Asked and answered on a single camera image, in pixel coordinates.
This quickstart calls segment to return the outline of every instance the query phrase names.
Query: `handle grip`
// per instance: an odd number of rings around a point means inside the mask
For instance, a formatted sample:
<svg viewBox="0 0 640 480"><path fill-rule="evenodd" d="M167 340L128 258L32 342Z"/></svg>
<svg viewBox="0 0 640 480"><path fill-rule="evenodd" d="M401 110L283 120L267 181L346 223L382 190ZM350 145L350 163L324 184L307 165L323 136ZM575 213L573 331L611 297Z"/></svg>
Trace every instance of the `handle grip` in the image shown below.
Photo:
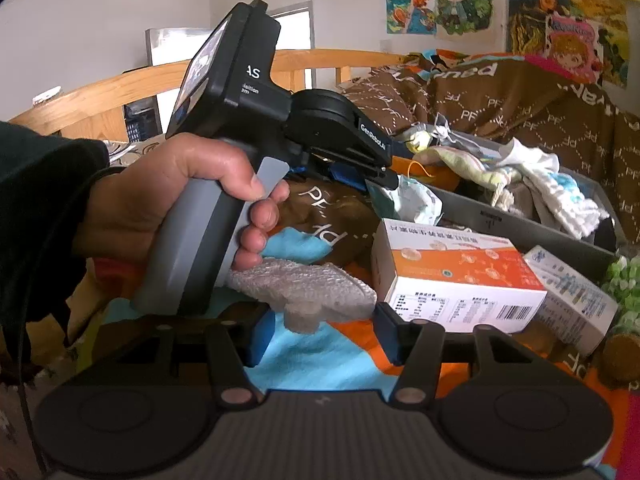
<svg viewBox="0 0 640 480"><path fill-rule="evenodd" d="M288 171L286 162L266 156L257 175L270 193ZM161 316L204 313L214 286L225 284L251 204L215 180L190 179L156 235L133 308Z"/></svg>

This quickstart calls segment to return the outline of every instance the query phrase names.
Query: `hand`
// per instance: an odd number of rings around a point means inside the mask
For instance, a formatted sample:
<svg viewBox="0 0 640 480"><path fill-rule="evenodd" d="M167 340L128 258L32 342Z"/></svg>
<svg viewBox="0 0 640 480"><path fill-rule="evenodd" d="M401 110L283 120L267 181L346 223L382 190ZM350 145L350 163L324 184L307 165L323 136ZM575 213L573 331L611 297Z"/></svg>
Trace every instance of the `hand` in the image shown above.
<svg viewBox="0 0 640 480"><path fill-rule="evenodd" d="M179 134L122 173L94 184L74 238L74 253L144 263L164 216L191 177L219 180L226 192L240 200L264 196L264 188L242 150L222 140ZM260 263L267 232L278 222L278 203L287 196L289 186L281 181L268 198L252 206L252 224L241 234L235 269Z"/></svg>

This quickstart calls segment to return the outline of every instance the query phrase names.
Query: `orange and white box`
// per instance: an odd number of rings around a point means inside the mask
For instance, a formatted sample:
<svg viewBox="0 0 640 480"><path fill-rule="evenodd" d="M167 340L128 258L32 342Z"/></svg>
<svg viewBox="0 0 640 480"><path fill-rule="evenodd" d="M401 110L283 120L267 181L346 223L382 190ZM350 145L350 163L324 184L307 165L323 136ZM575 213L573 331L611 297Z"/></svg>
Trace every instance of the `orange and white box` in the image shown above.
<svg viewBox="0 0 640 480"><path fill-rule="evenodd" d="M478 324L519 332L546 296L506 238L384 219L371 254L378 301L448 332Z"/></svg>

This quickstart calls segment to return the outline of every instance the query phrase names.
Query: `white box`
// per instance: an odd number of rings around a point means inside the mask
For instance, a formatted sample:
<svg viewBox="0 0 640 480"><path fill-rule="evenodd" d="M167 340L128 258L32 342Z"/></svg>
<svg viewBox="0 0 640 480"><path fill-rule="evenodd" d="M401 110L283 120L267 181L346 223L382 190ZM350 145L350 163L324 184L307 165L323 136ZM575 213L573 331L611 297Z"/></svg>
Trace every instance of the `white box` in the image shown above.
<svg viewBox="0 0 640 480"><path fill-rule="evenodd" d="M448 332L477 324L519 332L546 296L506 238L384 219L371 254L378 301Z"/></svg>
<svg viewBox="0 0 640 480"><path fill-rule="evenodd" d="M525 260L548 290L536 317L562 342L591 354L609 330L618 310L616 300L540 246Z"/></svg>

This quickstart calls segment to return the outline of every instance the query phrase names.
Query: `wooden bed frame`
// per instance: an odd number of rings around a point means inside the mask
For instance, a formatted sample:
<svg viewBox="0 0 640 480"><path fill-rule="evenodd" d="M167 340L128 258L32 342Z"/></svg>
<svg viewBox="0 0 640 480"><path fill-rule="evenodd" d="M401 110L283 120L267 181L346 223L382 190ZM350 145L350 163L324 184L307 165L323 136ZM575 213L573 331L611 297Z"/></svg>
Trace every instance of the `wooden bed frame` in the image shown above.
<svg viewBox="0 0 640 480"><path fill-rule="evenodd" d="M335 69L336 84L351 78L351 68L397 64L404 56L363 50L278 50L271 79L291 91L305 88L306 68ZM127 72L37 105L10 122L42 135L60 131L71 139L128 140L122 106L178 88L188 61Z"/></svg>

